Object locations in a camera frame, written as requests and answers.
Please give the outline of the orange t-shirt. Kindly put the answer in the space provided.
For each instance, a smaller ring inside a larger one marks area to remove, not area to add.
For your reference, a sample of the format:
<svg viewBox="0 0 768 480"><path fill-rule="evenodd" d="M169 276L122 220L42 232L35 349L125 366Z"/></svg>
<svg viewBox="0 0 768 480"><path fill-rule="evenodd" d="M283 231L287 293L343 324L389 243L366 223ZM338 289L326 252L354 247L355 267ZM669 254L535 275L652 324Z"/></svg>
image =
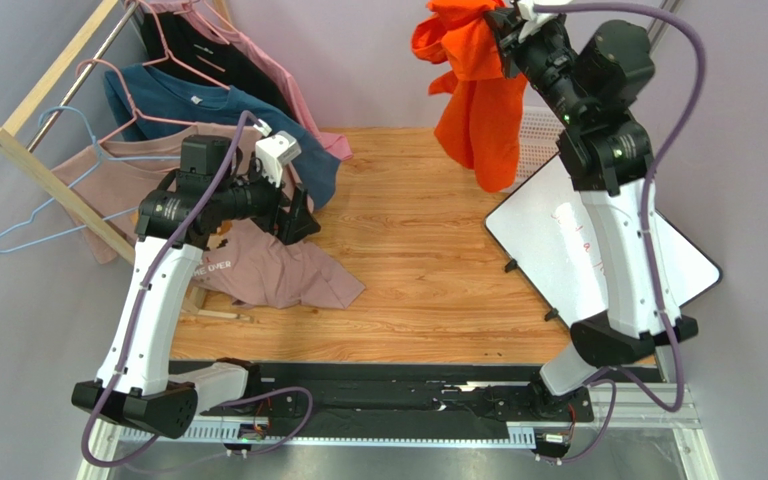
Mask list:
<svg viewBox="0 0 768 480"><path fill-rule="evenodd" d="M431 15L411 38L416 58L448 64L433 80L430 95L449 94L434 135L444 152L474 172L480 188L499 192L510 187L520 158L519 132L527 80L507 79L484 14L502 1L430 1Z"/></svg>

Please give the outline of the light blue wire hanger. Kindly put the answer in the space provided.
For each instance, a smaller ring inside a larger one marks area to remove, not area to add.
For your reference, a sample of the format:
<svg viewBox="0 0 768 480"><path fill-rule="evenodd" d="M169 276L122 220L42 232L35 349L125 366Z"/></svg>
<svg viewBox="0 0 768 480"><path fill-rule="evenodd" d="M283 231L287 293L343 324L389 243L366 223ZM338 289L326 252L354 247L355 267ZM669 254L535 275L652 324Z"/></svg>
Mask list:
<svg viewBox="0 0 768 480"><path fill-rule="evenodd" d="M126 163L126 162L129 162L129 161L170 162L170 161L177 161L177 160L180 159L179 156L168 156L168 155L160 155L160 156L128 156L128 157L114 157L114 156L111 156L111 155L105 153L102 150L102 148L100 147L99 140L97 139L97 136L95 135L95 133L94 133L92 127L91 127L90 121L88 120L86 115L81 110L79 110L79 109L77 109L75 107L71 107L71 106L54 106L54 107L50 107L50 108L42 111L39 114L39 116L38 116L38 126L41 127L42 124L45 121L51 120L54 113L61 113L61 112L74 112L75 114L77 114L80 117L80 119L81 119L81 121L82 121L82 123L84 125L84 128L85 128L85 130L86 130L86 132L87 132L87 134L89 136L89 139L91 141L90 149L95 154L95 162L94 162L94 164L90 168L86 169L80 176L78 176L72 182L66 184L66 187L67 187L67 189L70 192L73 192L73 188L76 185L78 185L84 179L86 179L89 176L91 176L98 168L100 168L105 163L112 163L112 162L115 162L115 163ZM19 223L16 223L16 224L6 228L4 231L2 231L0 233L0 240L3 240L9 234L11 234L12 232L15 232L18 229L21 229L21 228L28 227L28 226L32 225L35 222L36 217L41 212L43 212L46 208L48 208L52 204L53 201L54 201L54 198L51 197L50 199L46 200L41 205L39 205L37 208L35 208L30 213L30 216L29 216L29 218L27 220L19 222ZM33 246L36 246L36 245L40 245L40 244L43 244L43 243L46 243L46 242L49 242L49 241L53 241L55 239L64 237L66 235L70 235L70 234L76 233L76 232L84 230L86 228L87 228L86 224L80 224L80 225L77 225L77 226L72 227L70 229L63 230L61 232L58 232L58 233L55 233L55 234L51 234L51 235L48 235L46 237L42 237L42 238L39 238L39 239L36 239L36 240L32 240L32 241L23 243L21 245L17 245L17 246L10 247L10 248L7 248L7 249L0 249L0 255L10 254L10 253L14 253L14 252L17 252L17 251L20 251L20 250L28 249L30 247L33 247Z"/></svg>

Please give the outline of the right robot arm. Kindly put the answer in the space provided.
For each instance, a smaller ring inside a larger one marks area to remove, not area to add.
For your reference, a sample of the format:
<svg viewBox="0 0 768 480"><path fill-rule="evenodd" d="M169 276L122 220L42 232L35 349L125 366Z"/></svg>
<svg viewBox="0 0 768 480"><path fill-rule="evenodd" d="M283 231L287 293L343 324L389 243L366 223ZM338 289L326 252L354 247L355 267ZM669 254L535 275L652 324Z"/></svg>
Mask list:
<svg viewBox="0 0 768 480"><path fill-rule="evenodd" d="M624 20L597 28L575 52L566 17L575 6L519 1L484 19L505 77L524 77L562 123L557 146L596 233L607 308L575 322L570 345L544 364L532 389L570 398L609 368L677 348L698 334L663 273L653 207L659 155L631 105L653 78L646 30Z"/></svg>

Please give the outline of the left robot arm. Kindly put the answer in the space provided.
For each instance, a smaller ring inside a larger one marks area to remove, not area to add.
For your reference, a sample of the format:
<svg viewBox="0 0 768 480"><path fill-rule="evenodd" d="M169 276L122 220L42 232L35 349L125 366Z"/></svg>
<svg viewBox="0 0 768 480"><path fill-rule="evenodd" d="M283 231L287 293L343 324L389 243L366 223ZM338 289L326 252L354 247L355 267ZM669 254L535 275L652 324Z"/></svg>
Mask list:
<svg viewBox="0 0 768 480"><path fill-rule="evenodd" d="M74 386L75 407L177 439L197 414L243 397L251 363L222 359L172 375L172 339L189 283L223 223L250 219L286 245L319 231L306 189L284 192L284 170L300 153L285 131L249 149L215 135L183 140L179 167L138 208L135 264L119 325L95 378Z"/></svg>

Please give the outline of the mauve pixel-print t-shirt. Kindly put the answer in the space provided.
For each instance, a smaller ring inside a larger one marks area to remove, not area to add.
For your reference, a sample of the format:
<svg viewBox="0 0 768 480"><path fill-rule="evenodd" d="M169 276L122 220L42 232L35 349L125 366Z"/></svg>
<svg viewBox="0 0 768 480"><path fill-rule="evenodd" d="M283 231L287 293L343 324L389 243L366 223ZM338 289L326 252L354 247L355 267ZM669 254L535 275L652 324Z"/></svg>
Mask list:
<svg viewBox="0 0 768 480"><path fill-rule="evenodd" d="M191 135L230 138L234 127L196 123L168 137L137 141L108 141L103 151L114 157L179 156ZM53 169L63 183L72 182L95 162L87 147ZM135 243L134 208L154 190L179 160L105 163L73 188L110 226ZM345 309L365 290L364 284L336 259L306 240L285 245L250 220L225 222L213 234L195 270L193 284L223 292L247 306L287 308L297 304Z"/></svg>

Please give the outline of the pink t-shirt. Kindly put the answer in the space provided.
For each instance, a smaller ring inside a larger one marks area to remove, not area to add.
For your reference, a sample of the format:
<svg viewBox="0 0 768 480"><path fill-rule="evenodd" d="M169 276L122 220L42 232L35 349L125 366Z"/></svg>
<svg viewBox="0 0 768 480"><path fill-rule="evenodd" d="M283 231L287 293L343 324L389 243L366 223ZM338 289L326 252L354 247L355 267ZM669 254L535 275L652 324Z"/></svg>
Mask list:
<svg viewBox="0 0 768 480"><path fill-rule="evenodd" d="M153 2L152 7L158 13L170 12L182 16L206 38L235 47L276 84L296 122L311 133L329 153L341 161L353 157L353 151L344 135L320 131L294 76L235 27L222 26L223 20L211 6L206 5L211 11L209 16L202 14L194 3L187 1Z"/></svg>

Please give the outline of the pink hanger on blue shirt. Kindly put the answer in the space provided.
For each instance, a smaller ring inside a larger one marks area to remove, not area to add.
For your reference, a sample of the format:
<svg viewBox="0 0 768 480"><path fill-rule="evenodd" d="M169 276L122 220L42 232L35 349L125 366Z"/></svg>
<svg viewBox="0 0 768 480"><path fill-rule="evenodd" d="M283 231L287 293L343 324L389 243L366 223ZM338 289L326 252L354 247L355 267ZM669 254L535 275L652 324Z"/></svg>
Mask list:
<svg viewBox="0 0 768 480"><path fill-rule="evenodd" d="M155 140L199 122L234 124L238 118L235 90L190 83L153 66L109 69L103 88L117 124L106 141Z"/></svg>

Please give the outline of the blue t-shirt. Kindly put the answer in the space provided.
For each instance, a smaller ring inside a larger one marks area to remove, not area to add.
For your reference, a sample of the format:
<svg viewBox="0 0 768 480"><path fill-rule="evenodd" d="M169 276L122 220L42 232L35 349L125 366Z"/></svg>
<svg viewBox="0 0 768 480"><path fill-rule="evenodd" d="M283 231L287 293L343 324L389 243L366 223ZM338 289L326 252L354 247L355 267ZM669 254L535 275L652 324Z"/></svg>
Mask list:
<svg viewBox="0 0 768 480"><path fill-rule="evenodd" d="M249 111L273 130L285 131L298 141L301 154L291 165L307 188L316 210L325 207L336 193L340 160L299 123L236 87L199 85L141 64L123 68L121 75L108 70L103 82L117 124L131 120L132 105L150 117L136 120L123 131L122 137L127 141L168 137L193 122L234 126L241 113Z"/></svg>

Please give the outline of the black t-shirt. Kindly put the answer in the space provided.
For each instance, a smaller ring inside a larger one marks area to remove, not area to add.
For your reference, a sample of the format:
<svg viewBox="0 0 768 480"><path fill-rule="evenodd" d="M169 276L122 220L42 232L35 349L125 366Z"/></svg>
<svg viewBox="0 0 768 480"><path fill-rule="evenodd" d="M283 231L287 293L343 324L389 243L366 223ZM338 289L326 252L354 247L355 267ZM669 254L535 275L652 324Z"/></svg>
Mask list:
<svg viewBox="0 0 768 480"><path fill-rule="evenodd" d="M170 12L144 15L140 28L148 57L155 67L190 83L234 86L295 120L276 84L235 47L210 40L182 16Z"/></svg>

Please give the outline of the white plastic basket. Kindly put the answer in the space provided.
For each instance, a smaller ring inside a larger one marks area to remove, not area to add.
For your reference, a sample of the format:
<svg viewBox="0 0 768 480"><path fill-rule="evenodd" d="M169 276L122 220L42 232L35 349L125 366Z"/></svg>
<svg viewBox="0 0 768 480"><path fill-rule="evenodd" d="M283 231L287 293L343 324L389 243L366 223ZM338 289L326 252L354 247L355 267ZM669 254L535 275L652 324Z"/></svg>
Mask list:
<svg viewBox="0 0 768 480"><path fill-rule="evenodd" d="M562 123L549 108L523 108L519 130L519 160L514 182L508 191L519 187L556 155L556 142L562 130Z"/></svg>

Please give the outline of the whiteboard with red writing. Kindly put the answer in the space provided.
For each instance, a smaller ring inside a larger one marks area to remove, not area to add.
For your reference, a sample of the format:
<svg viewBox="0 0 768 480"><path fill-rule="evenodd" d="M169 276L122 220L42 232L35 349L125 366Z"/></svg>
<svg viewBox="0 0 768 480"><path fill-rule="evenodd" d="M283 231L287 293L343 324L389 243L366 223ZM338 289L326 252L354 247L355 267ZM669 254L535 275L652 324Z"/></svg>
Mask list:
<svg viewBox="0 0 768 480"><path fill-rule="evenodd" d="M660 212L666 284L685 307L722 279L721 268ZM607 309L603 261L592 222L558 157L485 219L485 227L556 316L570 326Z"/></svg>

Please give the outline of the metal rack rod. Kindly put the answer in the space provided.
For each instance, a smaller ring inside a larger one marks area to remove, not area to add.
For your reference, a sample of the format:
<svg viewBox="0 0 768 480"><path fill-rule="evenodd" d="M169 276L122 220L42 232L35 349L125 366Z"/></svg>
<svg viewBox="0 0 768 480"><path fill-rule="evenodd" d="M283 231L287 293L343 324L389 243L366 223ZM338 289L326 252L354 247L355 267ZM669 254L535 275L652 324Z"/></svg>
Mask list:
<svg viewBox="0 0 768 480"><path fill-rule="evenodd" d="M135 16L135 12L138 9L134 1L127 1L125 3L126 8L121 19L115 24L112 31L107 35L103 42L98 47L97 51L88 60L85 66L78 66L76 68L76 78L67 92L64 94L59 104L52 108L49 113L41 115L40 126L32 137L32 139L26 145L29 152L34 152L36 148L41 144L47 134L52 130L55 123L58 121L61 113L64 111L65 106L69 106L72 100L79 93L80 89L86 83L94 70L94 61L103 59L108 50L112 47L115 40L121 35L128 24L131 23L131 19Z"/></svg>

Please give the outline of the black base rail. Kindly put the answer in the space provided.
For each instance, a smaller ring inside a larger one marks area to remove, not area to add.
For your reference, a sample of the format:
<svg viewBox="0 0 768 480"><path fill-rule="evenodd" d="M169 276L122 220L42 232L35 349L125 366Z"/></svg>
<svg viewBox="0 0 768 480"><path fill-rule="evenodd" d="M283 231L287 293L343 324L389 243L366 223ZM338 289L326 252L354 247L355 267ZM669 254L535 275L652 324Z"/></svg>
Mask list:
<svg viewBox="0 0 768 480"><path fill-rule="evenodd" d="M268 433L297 425L303 437L383 440L502 440L511 422L533 422L526 391L538 368L528 364L263 362L249 397L299 386L258 406L208 410L252 417Z"/></svg>

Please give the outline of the aluminium mounting frame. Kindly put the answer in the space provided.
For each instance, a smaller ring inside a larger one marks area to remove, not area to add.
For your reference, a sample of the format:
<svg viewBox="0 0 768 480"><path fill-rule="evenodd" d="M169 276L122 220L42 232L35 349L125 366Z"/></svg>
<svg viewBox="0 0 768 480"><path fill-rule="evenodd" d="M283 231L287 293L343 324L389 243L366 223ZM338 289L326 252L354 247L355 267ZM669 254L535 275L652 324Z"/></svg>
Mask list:
<svg viewBox="0 0 768 480"><path fill-rule="evenodd" d="M679 467L689 479L717 473L692 402L667 412L631 383L602 380L560 420L529 420L509 401L495 407L458 411L318 409L310 418L291 418L288 427L264 416L199 416L175 445L220 446L227 457L258 449L288 447L512 451L537 462L564 465L583 461L617 435L621 450L642 458L648 448Z"/></svg>

